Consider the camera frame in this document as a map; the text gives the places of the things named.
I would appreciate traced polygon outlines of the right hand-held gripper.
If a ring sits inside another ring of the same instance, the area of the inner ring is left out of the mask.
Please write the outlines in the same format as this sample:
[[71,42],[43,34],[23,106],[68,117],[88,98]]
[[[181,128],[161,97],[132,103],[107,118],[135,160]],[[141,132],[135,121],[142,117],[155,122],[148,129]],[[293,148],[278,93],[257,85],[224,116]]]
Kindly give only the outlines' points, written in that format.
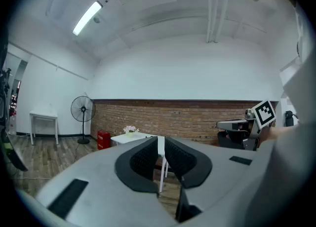
[[276,114],[270,101],[262,101],[250,109],[245,110],[244,119],[219,121],[217,128],[226,132],[241,133],[242,147],[255,151],[258,147],[262,129],[270,126],[276,119]]

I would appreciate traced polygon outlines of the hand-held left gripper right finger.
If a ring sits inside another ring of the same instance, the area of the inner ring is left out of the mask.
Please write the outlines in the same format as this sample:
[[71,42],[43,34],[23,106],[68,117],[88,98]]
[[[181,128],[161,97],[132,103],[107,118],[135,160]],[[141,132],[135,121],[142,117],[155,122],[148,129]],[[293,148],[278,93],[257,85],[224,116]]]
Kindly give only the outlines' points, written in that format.
[[199,187],[212,170],[211,159],[178,140],[165,138],[165,158],[185,189]]

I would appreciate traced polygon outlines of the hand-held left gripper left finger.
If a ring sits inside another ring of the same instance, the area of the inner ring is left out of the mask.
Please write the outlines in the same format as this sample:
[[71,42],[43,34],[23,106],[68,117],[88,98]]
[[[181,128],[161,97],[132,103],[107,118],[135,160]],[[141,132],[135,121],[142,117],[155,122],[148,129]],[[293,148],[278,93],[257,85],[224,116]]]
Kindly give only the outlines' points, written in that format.
[[147,137],[116,159],[115,173],[133,191],[158,193],[158,186],[153,181],[157,159],[158,138]]

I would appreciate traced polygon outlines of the person's right forearm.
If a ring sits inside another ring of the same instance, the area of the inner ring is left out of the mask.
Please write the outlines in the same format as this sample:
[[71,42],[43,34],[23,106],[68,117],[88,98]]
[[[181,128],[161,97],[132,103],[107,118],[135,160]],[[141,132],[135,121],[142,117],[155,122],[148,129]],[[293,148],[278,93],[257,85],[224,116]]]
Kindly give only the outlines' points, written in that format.
[[296,129],[297,127],[298,124],[290,127],[264,127],[259,136],[258,147],[260,147],[264,141],[275,140],[284,133]]

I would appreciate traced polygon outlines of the white square table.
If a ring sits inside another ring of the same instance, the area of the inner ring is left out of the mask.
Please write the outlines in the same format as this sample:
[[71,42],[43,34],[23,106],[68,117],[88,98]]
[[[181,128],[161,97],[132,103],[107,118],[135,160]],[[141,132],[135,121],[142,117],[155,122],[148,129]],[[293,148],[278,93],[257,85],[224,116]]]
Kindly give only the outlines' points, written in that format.
[[[141,132],[125,133],[119,136],[114,136],[111,138],[117,145],[126,144],[135,140],[144,139],[147,137],[154,137],[152,134],[146,134]],[[163,182],[167,178],[169,164],[165,158],[164,143],[165,139],[163,136],[157,136],[158,138],[158,155],[162,157],[159,193],[163,191]]]

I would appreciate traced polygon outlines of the pink artificial flowers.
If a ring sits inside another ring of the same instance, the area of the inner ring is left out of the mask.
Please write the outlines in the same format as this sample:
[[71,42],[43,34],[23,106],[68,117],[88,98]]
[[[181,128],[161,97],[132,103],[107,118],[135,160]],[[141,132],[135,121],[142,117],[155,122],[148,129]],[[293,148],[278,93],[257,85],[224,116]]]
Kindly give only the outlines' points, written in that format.
[[127,137],[134,137],[134,135],[139,132],[139,129],[136,128],[135,126],[128,125],[123,129],[123,131]]

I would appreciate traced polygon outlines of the red plastic crate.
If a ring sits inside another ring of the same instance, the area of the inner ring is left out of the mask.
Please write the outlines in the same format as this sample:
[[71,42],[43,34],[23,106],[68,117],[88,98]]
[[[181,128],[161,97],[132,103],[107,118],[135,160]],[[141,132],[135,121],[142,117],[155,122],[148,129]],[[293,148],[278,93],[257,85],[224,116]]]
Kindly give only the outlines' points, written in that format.
[[111,147],[111,135],[103,130],[97,132],[97,148],[104,150]]

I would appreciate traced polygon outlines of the black standing fan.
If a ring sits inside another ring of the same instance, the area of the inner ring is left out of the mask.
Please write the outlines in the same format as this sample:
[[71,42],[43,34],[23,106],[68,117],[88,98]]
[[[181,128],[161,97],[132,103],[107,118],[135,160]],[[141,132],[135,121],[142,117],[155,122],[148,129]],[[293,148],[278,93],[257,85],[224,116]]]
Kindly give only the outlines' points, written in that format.
[[85,124],[93,119],[95,111],[94,102],[87,96],[78,96],[71,104],[72,117],[82,124],[81,137],[78,139],[78,143],[81,145],[90,143],[90,140],[85,136],[84,128]]

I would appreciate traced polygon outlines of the small white side table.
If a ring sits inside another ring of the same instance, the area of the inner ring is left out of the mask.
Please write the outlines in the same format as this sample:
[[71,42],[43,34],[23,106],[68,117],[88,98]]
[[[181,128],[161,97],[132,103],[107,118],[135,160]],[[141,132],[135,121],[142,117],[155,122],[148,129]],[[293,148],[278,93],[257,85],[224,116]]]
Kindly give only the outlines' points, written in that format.
[[31,145],[34,145],[34,137],[36,136],[36,131],[35,131],[35,120],[36,118],[41,119],[41,120],[52,120],[54,121],[55,125],[55,140],[56,140],[56,145],[59,145],[59,140],[58,140],[58,116],[55,111],[48,111],[48,110],[32,110],[29,113],[29,119],[30,119],[30,139],[31,139]]

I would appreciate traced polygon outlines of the white ceiling pipes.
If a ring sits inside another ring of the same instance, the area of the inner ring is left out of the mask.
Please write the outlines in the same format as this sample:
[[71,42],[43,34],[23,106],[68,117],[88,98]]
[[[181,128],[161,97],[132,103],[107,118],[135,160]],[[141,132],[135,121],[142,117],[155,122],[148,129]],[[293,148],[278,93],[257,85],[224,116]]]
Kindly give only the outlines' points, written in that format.
[[219,41],[228,7],[228,0],[208,0],[206,43]]

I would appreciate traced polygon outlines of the black equipment stand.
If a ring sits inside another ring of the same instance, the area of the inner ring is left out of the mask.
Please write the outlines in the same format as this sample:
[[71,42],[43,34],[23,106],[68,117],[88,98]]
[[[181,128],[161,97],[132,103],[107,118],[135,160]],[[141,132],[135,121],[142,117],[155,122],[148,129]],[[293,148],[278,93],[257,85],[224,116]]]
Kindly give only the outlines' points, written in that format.
[[9,91],[8,81],[11,73],[11,69],[3,68],[7,56],[7,47],[8,33],[5,31],[0,36],[0,149],[5,153],[10,163],[13,164],[16,169],[26,172],[28,169],[14,149],[6,129],[9,119],[9,107],[7,105]]

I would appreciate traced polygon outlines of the long ceiling light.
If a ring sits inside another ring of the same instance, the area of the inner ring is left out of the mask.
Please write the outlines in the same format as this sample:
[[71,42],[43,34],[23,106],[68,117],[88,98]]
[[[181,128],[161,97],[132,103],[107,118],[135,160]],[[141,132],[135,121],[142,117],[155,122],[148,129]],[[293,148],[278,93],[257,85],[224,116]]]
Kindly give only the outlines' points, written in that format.
[[103,6],[99,1],[95,1],[77,22],[73,29],[73,34],[78,36],[86,24],[94,17],[96,13],[98,13],[102,7]]

